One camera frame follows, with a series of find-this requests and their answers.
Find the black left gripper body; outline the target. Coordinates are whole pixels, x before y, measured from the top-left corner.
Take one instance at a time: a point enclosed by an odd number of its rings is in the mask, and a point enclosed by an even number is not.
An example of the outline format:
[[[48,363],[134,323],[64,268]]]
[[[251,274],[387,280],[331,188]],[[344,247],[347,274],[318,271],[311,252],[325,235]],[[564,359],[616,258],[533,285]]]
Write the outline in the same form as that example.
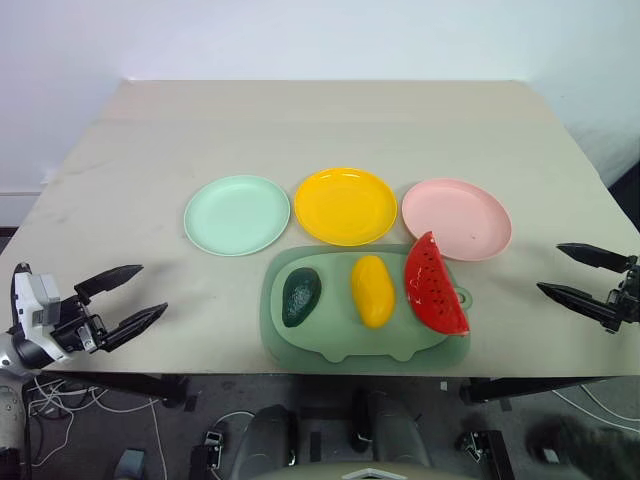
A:
[[[60,319],[51,336],[65,353],[106,350],[107,330],[101,317],[89,311],[89,303],[88,297],[76,294],[60,305]]]

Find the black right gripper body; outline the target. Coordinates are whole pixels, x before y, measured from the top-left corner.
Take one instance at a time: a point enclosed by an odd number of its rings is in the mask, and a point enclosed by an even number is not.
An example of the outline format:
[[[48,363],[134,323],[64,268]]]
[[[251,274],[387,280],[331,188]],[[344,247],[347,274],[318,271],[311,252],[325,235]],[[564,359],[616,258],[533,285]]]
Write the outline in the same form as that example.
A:
[[[622,323],[639,322],[638,265],[631,267],[618,288],[609,292],[607,306],[612,311],[612,318],[607,321],[605,326],[609,333],[617,333]]]

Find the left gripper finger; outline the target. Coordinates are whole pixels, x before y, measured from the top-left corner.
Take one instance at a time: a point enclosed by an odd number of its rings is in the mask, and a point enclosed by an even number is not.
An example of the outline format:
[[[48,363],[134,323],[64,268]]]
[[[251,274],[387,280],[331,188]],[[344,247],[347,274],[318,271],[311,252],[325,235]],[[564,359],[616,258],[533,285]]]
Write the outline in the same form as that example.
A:
[[[91,298],[111,291],[131,280],[143,270],[141,264],[123,265],[104,271],[74,286],[78,300],[85,306],[89,305]]]
[[[158,320],[167,307],[167,303],[162,303],[145,308],[126,318],[119,323],[115,330],[107,332],[101,338],[99,349],[103,351],[113,351],[136,338]]]

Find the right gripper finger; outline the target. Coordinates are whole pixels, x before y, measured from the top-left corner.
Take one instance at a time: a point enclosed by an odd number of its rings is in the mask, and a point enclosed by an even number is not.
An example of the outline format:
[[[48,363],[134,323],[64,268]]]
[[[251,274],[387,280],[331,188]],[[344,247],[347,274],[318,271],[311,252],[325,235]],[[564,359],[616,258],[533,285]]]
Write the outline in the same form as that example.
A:
[[[556,248],[575,261],[617,273],[630,270],[638,261],[636,255],[624,256],[584,243],[561,243]]]
[[[564,307],[597,321],[606,331],[618,331],[616,310],[590,294],[572,287],[538,282],[537,287],[549,298]]]

